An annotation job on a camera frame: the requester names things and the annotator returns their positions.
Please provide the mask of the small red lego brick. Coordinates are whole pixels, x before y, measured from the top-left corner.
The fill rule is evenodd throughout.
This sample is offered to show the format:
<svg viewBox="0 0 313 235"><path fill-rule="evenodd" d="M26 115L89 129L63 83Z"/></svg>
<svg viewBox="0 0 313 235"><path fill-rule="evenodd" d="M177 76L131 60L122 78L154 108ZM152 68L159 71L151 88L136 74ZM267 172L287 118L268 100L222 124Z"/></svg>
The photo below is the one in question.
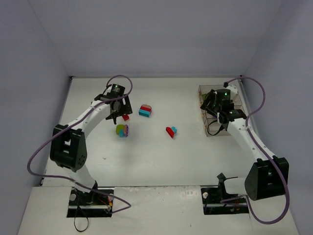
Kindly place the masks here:
<svg viewBox="0 0 313 235"><path fill-rule="evenodd" d="M122 116L124 121L129 121L130 120L130 116L129 115L123 115Z"/></svg>

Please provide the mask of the red rounded lego brick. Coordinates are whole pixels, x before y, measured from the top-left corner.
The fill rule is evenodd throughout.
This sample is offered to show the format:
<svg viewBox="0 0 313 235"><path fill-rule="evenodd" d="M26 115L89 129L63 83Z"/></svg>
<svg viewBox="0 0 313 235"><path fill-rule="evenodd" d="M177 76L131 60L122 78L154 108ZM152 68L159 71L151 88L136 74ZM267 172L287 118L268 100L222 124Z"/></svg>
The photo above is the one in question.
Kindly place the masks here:
<svg viewBox="0 0 313 235"><path fill-rule="evenodd" d="M173 139L175 136L174 130L171 127L166 127L165 130L166 130L167 134Z"/></svg>

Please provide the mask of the small teal lego cube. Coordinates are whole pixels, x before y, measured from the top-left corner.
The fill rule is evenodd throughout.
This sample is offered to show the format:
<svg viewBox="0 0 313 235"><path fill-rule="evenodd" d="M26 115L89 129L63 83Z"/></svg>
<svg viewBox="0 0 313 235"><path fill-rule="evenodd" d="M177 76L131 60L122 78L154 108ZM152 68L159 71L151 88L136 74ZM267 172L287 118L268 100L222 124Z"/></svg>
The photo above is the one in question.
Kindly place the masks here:
<svg viewBox="0 0 313 235"><path fill-rule="evenodd" d="M172 127L171 127L171 129L172 129L172 131L174 132L174 134L176 134L176 133L177 133L177 129L176 129L176 127L172 126Z"/></svg>

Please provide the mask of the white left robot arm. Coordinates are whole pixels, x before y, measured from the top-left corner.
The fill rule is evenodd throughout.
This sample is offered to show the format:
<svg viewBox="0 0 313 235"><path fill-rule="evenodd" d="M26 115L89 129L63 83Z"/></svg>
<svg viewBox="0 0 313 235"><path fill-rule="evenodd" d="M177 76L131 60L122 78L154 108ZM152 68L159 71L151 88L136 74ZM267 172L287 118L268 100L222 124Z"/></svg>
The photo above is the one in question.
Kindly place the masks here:
<svg viewBox="0 0 313 235"><path fill-rule="evenodd" d="M90 193L91 189L97 189L97 182L86 167L88 135L103 120L113 120L116 124L118 117L132 113L125 87L110 84L76 120L55 126L53 136L57 137L51 142L50 159L78 183L77 190Z"/></svg>

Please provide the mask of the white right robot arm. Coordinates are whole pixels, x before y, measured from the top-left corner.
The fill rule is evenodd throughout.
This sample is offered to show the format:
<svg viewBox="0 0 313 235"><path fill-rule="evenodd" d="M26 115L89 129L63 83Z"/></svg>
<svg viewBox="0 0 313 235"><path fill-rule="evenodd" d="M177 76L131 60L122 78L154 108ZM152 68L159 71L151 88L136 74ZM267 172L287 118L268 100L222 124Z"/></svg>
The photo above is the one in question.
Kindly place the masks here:
<svg viewBox="0 0 313 235"><path fill-rule="evenodd" d="M286 158L278 158L266 149L254 130L246 125L246 115L235 109L233 97L235 88L211 90L204 96L201 109L212 115L217 123L239 144L249 160L253 161L244 187L253 201L284 195L284 184L276 168L280 169L285 181L288 180L289 163Z"/></svg>

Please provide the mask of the teal lego base brick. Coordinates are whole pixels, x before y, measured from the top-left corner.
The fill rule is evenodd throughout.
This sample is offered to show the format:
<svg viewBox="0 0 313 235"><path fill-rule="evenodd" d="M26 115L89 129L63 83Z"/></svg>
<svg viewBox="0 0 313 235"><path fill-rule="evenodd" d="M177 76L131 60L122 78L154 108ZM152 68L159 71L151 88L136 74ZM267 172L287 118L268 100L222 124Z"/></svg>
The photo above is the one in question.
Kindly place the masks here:
<svg viewBox="0 0 313 235"><path fill-rule="evenodd" d="M141 110L141 109L140 109L140 110L138 111L138 114L141 115L141 116L144 116L144 117L150 117L151 112L146 111L146 110Z"/></svg>

